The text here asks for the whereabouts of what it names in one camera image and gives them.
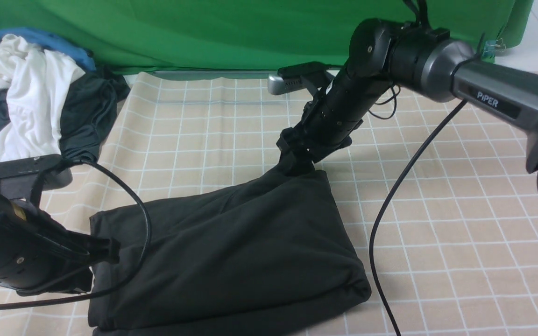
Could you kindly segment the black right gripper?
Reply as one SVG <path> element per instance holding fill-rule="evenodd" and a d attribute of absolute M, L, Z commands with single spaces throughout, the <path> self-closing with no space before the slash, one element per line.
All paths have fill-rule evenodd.
<path fill-rule="evenodd" d="M 276 142 L 278 168 L 286 175 L 311 172 L 315 163 L 352 144 L 350 134 L 360 127 L 363 117 L 352 109 L 332 110 L 324 102 L 307 102 L 301 120 L 284 128 Z"/>

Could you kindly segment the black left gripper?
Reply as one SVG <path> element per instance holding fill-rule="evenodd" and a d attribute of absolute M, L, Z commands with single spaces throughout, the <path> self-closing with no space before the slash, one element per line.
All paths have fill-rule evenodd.
<path fill-rule="evenodd" d="M 85 294 L 92 266 L 120 260 L 117 240 L 69 231 L 32 206 L 1 208 L 0 234 L 6 262 L 0 280 L 21 295 Z"/>

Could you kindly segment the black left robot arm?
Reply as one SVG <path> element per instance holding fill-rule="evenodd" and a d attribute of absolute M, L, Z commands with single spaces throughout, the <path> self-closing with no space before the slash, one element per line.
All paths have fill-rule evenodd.
<path fill-rule="evenodd" d="M 0 287 L 85 294 L 92 266 L 119 261 L 117 240 L 70 231 L 40 208 L 44 191 L 71 183 L 70 167 L 58 154 L 0 162 Z"/>

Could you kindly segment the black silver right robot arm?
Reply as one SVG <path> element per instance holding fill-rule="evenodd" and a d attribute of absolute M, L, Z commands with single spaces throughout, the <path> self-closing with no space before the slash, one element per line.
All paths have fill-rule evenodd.
<path fill-rule="evenodd" d="M 280 134 L 280 160 L 310 164 L 350 146 L 363 117 L 398 85 L 435 102 L 459 98 L 525 132 L 525 169 L 538 174 L 538 74 L 484 62 L 446 28 L 381 19 L 357 26 L 337 75 L 327 68 L 303 63 L 269 77 L 273 95 L 300 89 L 312 94 L 301 121 Z"/>

